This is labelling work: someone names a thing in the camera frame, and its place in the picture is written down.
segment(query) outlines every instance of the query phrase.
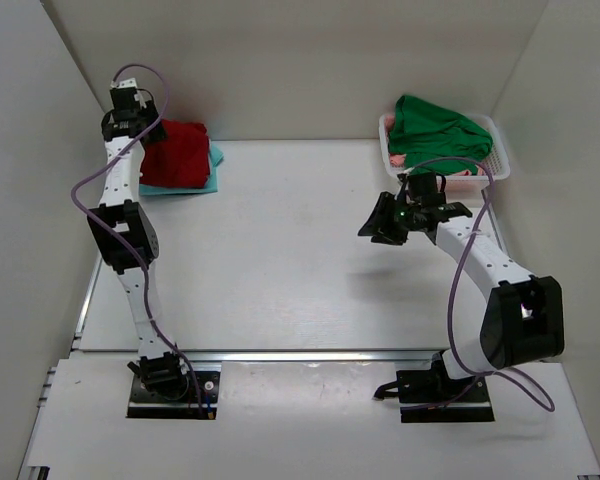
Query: white wall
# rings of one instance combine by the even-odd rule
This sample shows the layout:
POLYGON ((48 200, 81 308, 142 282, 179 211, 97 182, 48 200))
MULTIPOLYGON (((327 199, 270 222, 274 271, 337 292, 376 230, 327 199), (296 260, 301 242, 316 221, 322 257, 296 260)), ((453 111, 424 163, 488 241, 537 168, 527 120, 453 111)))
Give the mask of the white wall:
POLYGON ((0 0, 0 480, 17 475, 95 259, 69 190, 105 160, 101 115, 42 6, 0 0))
POLYGON ((510 247, 564 289, 564 365, 600 460, 600 0, 552 0, 495 110, 510 247))
POLYGON ((546 0, 45 3, 101 105, 141 61, 216 139, 303 139, 375 138, 404 92, 490 112, 546 0))

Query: red cloth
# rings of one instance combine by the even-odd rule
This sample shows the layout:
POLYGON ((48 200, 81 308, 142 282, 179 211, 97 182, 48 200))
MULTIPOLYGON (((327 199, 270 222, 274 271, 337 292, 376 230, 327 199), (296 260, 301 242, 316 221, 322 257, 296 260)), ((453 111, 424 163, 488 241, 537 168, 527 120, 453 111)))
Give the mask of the red cloth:
POLYGON ((140 183, 154 187, 202 188, 211 174, 209 137, 201 123, 162 120, 167 139, 144 147, 140 183))

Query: laundry basket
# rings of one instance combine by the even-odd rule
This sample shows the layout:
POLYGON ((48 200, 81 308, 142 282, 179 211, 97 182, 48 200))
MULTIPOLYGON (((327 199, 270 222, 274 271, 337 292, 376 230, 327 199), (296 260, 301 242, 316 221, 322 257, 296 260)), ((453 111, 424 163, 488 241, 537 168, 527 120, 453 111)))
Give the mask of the laundry basket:
MULTIPOLYGON (((397 177, 399 173, 404 171, 404 167, 393 167, 389 162, 389 132, 385 128, 385 120, 391 113, 385 113, 380 117, 379 133, 380 133, 380 150, 382 151, 382 161, 387 173, 392 177, 397 177)), ((485 167, 492 173, 494 180, 504 180, 509 176, 509 158, 507 152, 502 145, 500 134, 491 117, 480 114, 465 114, 465 116, 476 122, 482 128, 491 134, 493 139, 493 148, 483 159, 485 167)), ((479 188, 482 189, 489 185, 489 178, 486 175, 449 175, 447 177, 448 190, 470 190, 479 188)))

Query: crumpled green cloth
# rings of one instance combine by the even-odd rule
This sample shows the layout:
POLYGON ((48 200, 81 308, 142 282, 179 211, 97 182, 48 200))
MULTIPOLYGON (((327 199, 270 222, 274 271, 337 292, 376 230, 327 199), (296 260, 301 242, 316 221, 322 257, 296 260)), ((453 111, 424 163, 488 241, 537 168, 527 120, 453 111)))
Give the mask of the crumpled green cloth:
MULTIPOLYGON (((396 102, 396 123, 389 132, 389 152, 406 154, 405 167, 448 156, 480 161, 489 155, 492 146, 489 132, 464 115, 410 95, 396 102)), ((462 170, 469 170, 472 175, 478 172, 477 166, 455 160, 427 168, 443 175, 462 170)))

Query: blue cloth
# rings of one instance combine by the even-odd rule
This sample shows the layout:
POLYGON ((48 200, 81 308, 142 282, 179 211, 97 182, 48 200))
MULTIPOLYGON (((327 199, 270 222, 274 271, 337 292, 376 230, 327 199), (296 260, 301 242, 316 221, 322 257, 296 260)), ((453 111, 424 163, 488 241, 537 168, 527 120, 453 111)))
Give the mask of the blue cloth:
POLYGON ((224 160, 224 153, 213 143, 209 148, 209 163, 211 164, 211 174, 207 183, 202 188, 165 188, 152 187, 151 185, 140 184, 140 195, 183 195, 191 193, 213 193, 218 191, 218 175, 216 167, 224 160))

